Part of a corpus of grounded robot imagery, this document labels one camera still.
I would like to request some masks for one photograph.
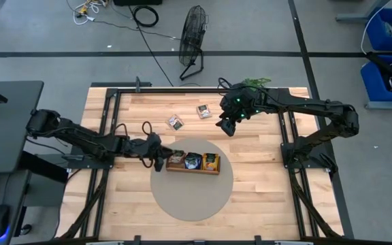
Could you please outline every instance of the yellow package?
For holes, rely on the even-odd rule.
[[[202,170],[218,171],[218,154],[204,153],[202,157]]]

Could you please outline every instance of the black fan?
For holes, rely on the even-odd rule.
[[[187,67],[180,76],[181,80],[198,74],[203,70],[203,52],[201,50],[201,45],[205,29],[205,10],[199,5],[192,7],[187,14],[181,35],[180,62]],[[196,58],[199,54],[201,55],[201,68],[198,71],[184,76],[190,66],[195,65]]]

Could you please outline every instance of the fan stand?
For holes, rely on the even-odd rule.
[[[181,81],[183,81],[184,79],[186,79],[186,78],[188,78],[188,77],[191,77],[191,76],[193,76],[193,75],[195,75],[195,74],[198,74],[199,72],[201,72],[201,71],[203,70],[203,51],[202,51],[202,49],[200,49],[200,48],[197,48],[197,51],[198,51],[198,52],[200,53],[200,55],[201,55],[201,68],[200,68],[199,70],[197,70],[197,71],[195,71],[195,72],[189,74],[189,75],[184,76],[184,74],[189,70],[189,68],[190,68],[192,65],[196,65],[194,62],[193,62],[193,63],[190,63],[189,65],[187,65],[187,68],[181,73],[181,76],[180,76]]]

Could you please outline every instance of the gray circular mat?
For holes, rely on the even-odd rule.
[[[168,146],[185,152],[217,153],[220,174],[191,174],[152,168],[150,187],[158,205],[182,221],[201,221],[220,211],[232,193],[233,172],[223,151],[206,140],[185,139]]]

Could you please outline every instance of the wooden tray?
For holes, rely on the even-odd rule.
[[[202,170],[202,169],[186,169],[184,163],[169,163],[168,161],[166,163],[166,170],[171,172],[218,175],[221,172],[221,157],[218,156],[217,171]]]

